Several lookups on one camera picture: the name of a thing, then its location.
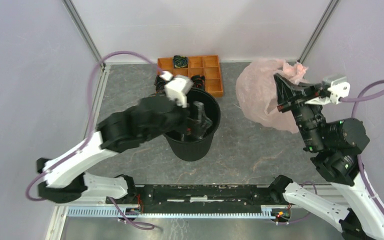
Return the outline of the pink plastic trash bag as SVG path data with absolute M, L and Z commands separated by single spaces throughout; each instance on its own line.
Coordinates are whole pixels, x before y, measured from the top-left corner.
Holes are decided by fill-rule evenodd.
M 258 59 L 251 62 L 236 80 L 235 92 L 244 116 L 264 127 L 292 134 L 299 132 L 291 112 L 277 109 L 274 74 L 279 73 L 293 84 L 305 83 L 308 67 L 299 62 L 290 65 L 284 59 Z

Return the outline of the black plastic trash bin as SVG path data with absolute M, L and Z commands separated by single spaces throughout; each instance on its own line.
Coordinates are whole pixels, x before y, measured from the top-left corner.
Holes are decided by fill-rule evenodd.
M 217 100 L 204 90 L 192 88 L 186 96 L 190 107 L 194 105 L 194 102 L 203 104 L 203 112 L 212 121 L 211 126 L 203 132 L 201 138 L 177 131 L 169 131 L 163 136 L 179 159 L 195 162 L 206 156 L 211 148 L 214 134 L 220 125 L 221 109 Z

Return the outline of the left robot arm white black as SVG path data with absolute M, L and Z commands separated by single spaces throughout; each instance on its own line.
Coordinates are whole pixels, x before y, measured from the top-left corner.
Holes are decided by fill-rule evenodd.
M 57 204 L 82 197 L 107 197 L 131 204 L 137 198 L 132 177 L 102 177 L 88 173 L 88 169 L 168 132 L 177 132 L 187 140 L 201 139 L 212 125 L 202 102 L 180 106 L 161 93 L 145 97 L 101 121 L 74 152 L 54 160 L 38 159 L 37 171 L 43 177 L 37 186 L 38 196 Z

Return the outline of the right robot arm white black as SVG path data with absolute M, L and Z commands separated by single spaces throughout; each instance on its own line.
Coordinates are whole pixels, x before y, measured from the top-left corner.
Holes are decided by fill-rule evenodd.
M 327 104 L 354 103 L 384 95 L 384 90 L 350 98 L 346 76 L 328 76 L 321 83 L 294 84 L 280 74 L 273 76 L 277 110 L 291 112 L 304 142 L 304 150 L 317 172 L 344 197 L 346 206 L 322 198 L 284 175 L 268 188 L 275 204 L 288 203 L 307 210 L 335 227 L 345 240 L 384 240 L 384 203 L 374 191 L 364 169 L 361 153 L 369 144 L 362 121 L 355 117 L 327 122 Z

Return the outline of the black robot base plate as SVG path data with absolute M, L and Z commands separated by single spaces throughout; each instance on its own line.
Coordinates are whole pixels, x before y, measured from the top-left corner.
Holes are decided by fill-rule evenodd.
M 145 184 L 132 185 L 114 202 L 136 205 L 143 214 L 258 214 L 262 206 L 285 206 L 283 197 L 293 181 L 277 176 L 269 186 L 257 184 Z

